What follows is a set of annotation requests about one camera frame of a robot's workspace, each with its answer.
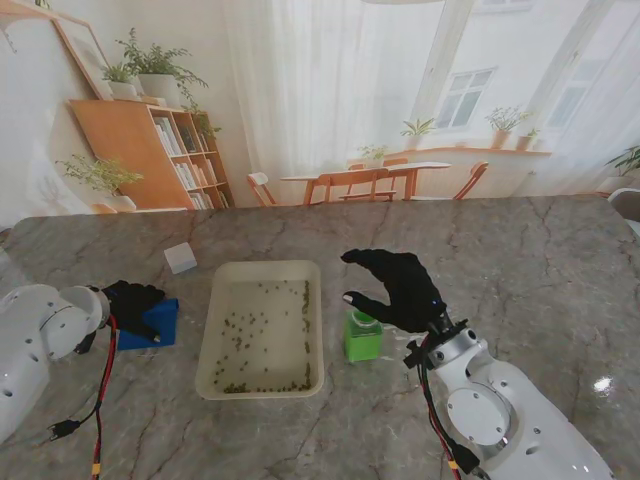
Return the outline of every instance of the white tray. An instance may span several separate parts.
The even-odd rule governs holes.
[[[323,382],[318,266],[306,260],[222,265],[213,277],[197,392],[208,400],[307,397]],[[250,392],[225,393],[231,383]]]

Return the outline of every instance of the blue sponge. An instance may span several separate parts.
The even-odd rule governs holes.
[[[120,331],[118,350],[166,347],[176,343],[176,321],[178,319],[178,299],[170,298],[160,302],[142,315],[142,321],[160,334],[160,342],[155,343],[129,332]]]

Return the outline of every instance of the table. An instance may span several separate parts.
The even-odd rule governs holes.
[[[418,184],[418,172],[420,170],[436,170],[441,168],[449,168],[450,163],[442,162],[417,162],[406,163],[402,165],[392,165],[384,167],[389,170],[389,178],[404,177],[404,200],[411,200],[416,194],[416,187]],[[307,186],[304,192],[303,205],[311,204],[311,196],[313,195],[313,189],[317,186],[316,181],[320,175],[297,175],[292,177],[282,177],[280,180],[283,182],[306,182]]]
[[[163,250],[185,241],[198,267],[173,275]],[[435,480],[441,468],[450,479],[416,373],[402,363],[410,335],[385,329],[382,358],[345,360],[342,293],[386,298],[340,261],[368,246],[415,252],[452,318],[469,318],[494,355],[521,368],[618,480],[637,478],[640,253],[594,196],[32,218],[0,250],[0,296],[25,283],[123,278],[180,299],[175,346],[116,357],[102,406],[107,480]],[[306,399],[203,400],[194,378],[213,273],[229,261],[285,259],[321,270],[324,387]],[[52,365],[15,439],[90,409],[108,336]],[[603,378],[610,388],[595,390]],[[89,478],[94,441],[92,421],[57,442],[2,451],[0,479]]]

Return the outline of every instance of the black glove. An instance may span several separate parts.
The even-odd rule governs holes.
[[[160,341],[158,332],[142,322],[142,314],[164,299],[162,290],[152,285],[118,280],[102,291],[109,299],[111,315],[115,317],[118,329],[152,342]]]
[[[357,263],[384,284],[389,292],[389,306],[359,292],[344,294],[347,303],[383,323],[410,333],[434,331],[436,323],[447,310],[447,304],[442,301],[427,269],[413,253],[356,249],[342,255],[342,261]]]

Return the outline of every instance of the white cube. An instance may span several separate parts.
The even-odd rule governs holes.
[[[193,250],[187,242],[167,248],[164,251],[164,256],[167,257],[167,262],[169,262],[173,273],[184,272],[198,265]]]

